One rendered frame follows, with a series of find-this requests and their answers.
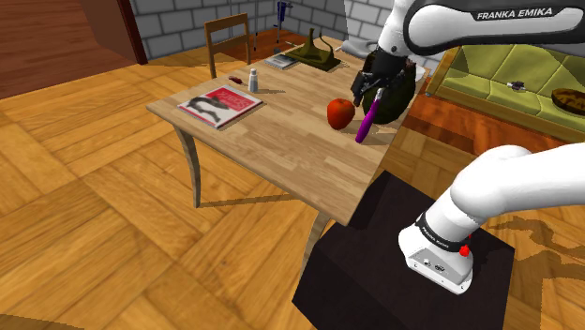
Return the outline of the dark robot stand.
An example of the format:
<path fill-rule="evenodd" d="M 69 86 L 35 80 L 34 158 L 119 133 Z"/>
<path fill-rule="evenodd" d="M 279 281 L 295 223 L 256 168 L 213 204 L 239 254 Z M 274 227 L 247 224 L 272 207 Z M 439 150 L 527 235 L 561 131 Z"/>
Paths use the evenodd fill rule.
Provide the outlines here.
<path fill-rule="evenodd" d="M 433 201 L 390 172 L 370 185 L 351 222 L 316 243 L 294 305 L 317 330 L 503 330 L 515 251 L 472 234 L 470 288 L 453 294 L 411 270 L 398 233 Z"/>

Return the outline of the green sofa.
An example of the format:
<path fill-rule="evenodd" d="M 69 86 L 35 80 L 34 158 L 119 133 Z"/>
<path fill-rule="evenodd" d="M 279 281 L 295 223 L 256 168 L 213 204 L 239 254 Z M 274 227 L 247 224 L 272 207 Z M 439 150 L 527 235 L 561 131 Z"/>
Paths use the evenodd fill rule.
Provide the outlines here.
<path fill-rule="evenodd" d="M 427 94 L 567 142 L 584 142 L 585 115 L 553 102 L 559 88 L 585 93 L 585 58 L 529 45 L 479 45 L 446 51 Z"/>

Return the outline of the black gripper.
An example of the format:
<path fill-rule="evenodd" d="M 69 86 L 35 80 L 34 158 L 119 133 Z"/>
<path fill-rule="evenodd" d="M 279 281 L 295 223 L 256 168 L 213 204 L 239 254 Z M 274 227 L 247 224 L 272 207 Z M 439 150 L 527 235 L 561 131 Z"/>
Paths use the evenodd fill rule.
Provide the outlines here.
<path fill-rule="evenodd" d="M 357 74 L 352 83 L 353 105 L 360 105 L 365 92 L 385 87 L 385 79 L 394 79 L 405 68 L 406 61 L 406 56 L 395 56 L 382 48 L 371 52 L 362 69 L 364 74 Z"/>

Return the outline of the wooden chair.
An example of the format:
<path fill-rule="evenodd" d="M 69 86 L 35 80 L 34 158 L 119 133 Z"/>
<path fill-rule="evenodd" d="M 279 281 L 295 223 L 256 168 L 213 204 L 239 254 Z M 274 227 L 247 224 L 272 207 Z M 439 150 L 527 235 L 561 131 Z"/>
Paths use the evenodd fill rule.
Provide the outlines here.
<path fill-rule="evenodd" d="M 230 38 L 223 40 L 219 43 L 213 42 L 213 40 L 212 40 L 212 33 L 213 32 L 224 30 L 224 29 L 227 29 L 229 27 L 234 27 L 234 26 L 240 25 L 240 24 L 244 25 L 244 33 L 243 34 L 238 35 L 236 37 L 230 37 Z M 209 68 L 210 68 L 210 74 L 211 74 L 212 79 L 215 79 L 217 77 L 214 56 L 217 53 L 222 53 L 223 51 L 227 51 L 230 48 L 233 48 L 239 44 L 246 45 L 247 64 L 248 65 L 251 64 L 248 15 L 246 13 L 240 13 L 240 14 L 229 16 L 229 17 L 205 22 L 203 28 L 204 28 L 204 35 L 205 35 L 205 39 L 206 39 L 206 47 L 208 50 Z"/>

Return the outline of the dark green round vase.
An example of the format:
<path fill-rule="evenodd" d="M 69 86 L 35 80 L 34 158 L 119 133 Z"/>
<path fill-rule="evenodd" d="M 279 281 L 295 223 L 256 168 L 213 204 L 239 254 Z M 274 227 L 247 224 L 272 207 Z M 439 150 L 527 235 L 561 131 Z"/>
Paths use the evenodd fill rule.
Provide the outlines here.
<path fill-rule="evenodd" d="M 406 67 L 388 85 L 374 117 L 374 124 L 389 124 L 406 110 L 415 92 L 416 67 Z"/>

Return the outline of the red apple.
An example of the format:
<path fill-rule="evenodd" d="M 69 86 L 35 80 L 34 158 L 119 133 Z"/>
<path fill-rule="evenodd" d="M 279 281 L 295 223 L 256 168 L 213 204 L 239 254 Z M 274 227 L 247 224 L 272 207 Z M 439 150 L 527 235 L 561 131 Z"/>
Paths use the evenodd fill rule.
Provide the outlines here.
<path fill-rule="evenodd" d="M 344 129 L 351 123 L 354 115 L 355 107 L 347 99 L 336 98 L 327 105 L 327 121 L 333 129 Z"/>

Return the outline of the red and white magazine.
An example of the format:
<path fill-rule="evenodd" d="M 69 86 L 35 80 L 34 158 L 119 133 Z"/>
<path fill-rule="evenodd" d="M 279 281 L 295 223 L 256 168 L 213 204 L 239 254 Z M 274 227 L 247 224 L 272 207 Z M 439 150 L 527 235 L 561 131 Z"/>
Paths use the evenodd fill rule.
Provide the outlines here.
<path fill-rule="evenodd" d="M 220 86 L 204 95 L 180 103 L 177 108 L 219 129 L 263 102 L 229 85 Z"/>

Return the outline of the olive green sculpture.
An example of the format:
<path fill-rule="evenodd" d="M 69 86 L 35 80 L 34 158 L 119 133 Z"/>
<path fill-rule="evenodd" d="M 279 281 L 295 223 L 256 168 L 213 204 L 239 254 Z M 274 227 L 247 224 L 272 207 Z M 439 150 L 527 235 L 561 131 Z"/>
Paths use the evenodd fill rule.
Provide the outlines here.
<path fill-rule="evenodd" d="M 329 50 L 322 50 L 315 46 L 313 32 L 314 29 L 310 28 L 305 44 L 300 48 L 286 52 L 286 55 L 310 67 L 328 71 L 337 66 L 340 60 L 334 56 L 333 47 L 323 40 L 322 34 L 319 34 L 319 39 L 329 47 Z"/>

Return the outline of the brown wooden door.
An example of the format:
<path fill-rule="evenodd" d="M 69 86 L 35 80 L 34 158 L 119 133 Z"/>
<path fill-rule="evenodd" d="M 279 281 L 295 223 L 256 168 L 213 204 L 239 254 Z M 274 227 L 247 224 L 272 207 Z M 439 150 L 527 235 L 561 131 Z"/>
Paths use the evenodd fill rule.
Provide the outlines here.
<path fill-rule="evenodd" d="M 130 0 L 79 2 L 99 45 L 134 63 L 148 63 Z"/>

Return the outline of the grey book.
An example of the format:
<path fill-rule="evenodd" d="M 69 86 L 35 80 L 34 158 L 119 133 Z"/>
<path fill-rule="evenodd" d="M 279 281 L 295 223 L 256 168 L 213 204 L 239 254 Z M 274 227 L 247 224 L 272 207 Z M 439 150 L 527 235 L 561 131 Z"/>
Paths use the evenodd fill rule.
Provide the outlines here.
<path fill-rule="evenodd" d="M 298 62 L 297 59 L 287 56 L 284 53 L 275 54 L 264 59 L 263 61 L 265 64 L 278 69 L 288 68 Z"/>

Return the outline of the purple handled kitchen tool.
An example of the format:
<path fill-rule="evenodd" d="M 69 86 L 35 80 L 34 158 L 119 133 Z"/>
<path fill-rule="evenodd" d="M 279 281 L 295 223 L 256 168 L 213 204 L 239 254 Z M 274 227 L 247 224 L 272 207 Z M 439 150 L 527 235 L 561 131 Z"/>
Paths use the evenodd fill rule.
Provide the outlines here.
<path fill-rule="evenodd" d="M 360 128 L 357 131 L 357 134 L 355 137 L 355 141 L 357 143 L 361 143 L 368 135 L 369 130 L 370 130 L 370 128 L 373 124 L 373 121 L 375 119 L 376 113 L 378 111 L 384 90 L 385 90 L 384 87 L 379 88 L 376 92 L 375 97 L 372 99 L 372 102 L 370 104 L 370 108 L 369 108 L 364 120 L 362 121 Z"/>

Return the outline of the wooden table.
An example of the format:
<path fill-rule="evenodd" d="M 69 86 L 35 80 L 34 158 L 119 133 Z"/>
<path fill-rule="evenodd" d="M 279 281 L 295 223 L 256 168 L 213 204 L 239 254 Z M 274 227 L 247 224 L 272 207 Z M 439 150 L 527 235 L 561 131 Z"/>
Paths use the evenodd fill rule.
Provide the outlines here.
<path fill-rule="evenodd" d="M 352 98 L 350 85 L 362 60 L 344 52 L 329 71 L 304 64 L 278 70 L 263 62 L 256 98 L 262 104 L 221 129 L 178 109 L 178 104 L 227 83 L 226 76 L 190 87 L 148 105 L 174 126 L 190 169 L 193 204 L 201 199 L 201 175 L 195 147 L 202 142 L 318 210 L 305 247 L 309 254 L 328 220 L 346 225 L 402 125 L 396 120 L 373 127 L 355 142 L 364 114 L 356 112 L 342 130 L 330 128 L 326 106 L 335 98 Z"/>

